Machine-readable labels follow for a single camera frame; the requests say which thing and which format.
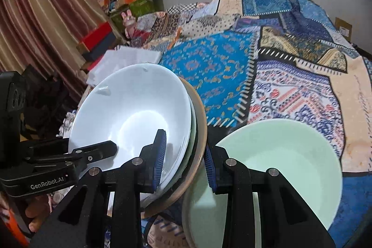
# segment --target beige plate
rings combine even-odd
[[[176,184],[174,184],[172,188],[170,188],[165,194],[163,194],[156,201],[148,205],[145,208],[145,211],[141,213],[141,217],[143,219],[158,214],[159,212],[171,206],[175,201],[177,201],[179,197],[186,191],[186,189],[192,183],[192,180],[194,179],[198,167],[203,159],[205,145],[207,142],[207,118],[205,115],[204,105],[198,93],[191,86],[191,84],[189,84],[186,80],[182,79],[181,77],[180,79],[183,85],[185,86],[186,91],[189,94],[195,108],[196,122],[198,126],[197,129],[198,140],[196,144],[195,154],[192,159],[190,169],[187,172],[187,175],[185,177],[181,177],[181,179],[178,180]]]

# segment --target white paper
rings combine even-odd
[[[98,85],[116,71],[137,63],[159,63],[161,52],[120,46],[117,50],[107,50],[100,62],[89,72],[87,84]]]
[[[206,15],[214,15],[217,12],[218,4],[219,4],[219,0],[212,0],[204,8],[196,11],[194,15],[192,15],[191,20],[204,17]]]
[[[339,32],[346,37],[348,37],[349,33],[350,33],[350,31],[348,29],[344,28],[343,26],[340,26]]]

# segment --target curtain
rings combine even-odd
[[[107,20],[96,0],[0,0],[0,70],[56,71],[79,100],[86,84],[78,42]]]

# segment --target bed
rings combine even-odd
[[[320,132],[343,171],[329,233],[338,248],[358,241],[371,224],[372,62],[320,6],[311,0],[176,5],[141,17],[132,46],[162,51],[160,64],[193,85],[212,143],[264,119],[297,120]],[[142,220],[152,247],[187,246],[180,205]]]

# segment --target cardboard box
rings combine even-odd
[[[83,55],[84,53],[89,52],[89,49],[86,47],[86,45],[83,42],[79,42],[76,48],[80,55]]]
[[[129,5],[129,8],[136,18],[155,12],[154,3],[148,0],[136,0]]]
[[[342,34],[345,39],[350,42],[351,41],[351,30],[352,25],[347,23],[345,20],[342,20],[336,17],[336,21],[334,23],[336,29]]]
[[[134,2],[135,0],[118,0],[115,3],[115,9],[119,9],[121,6],[129,5],[130,3]]]

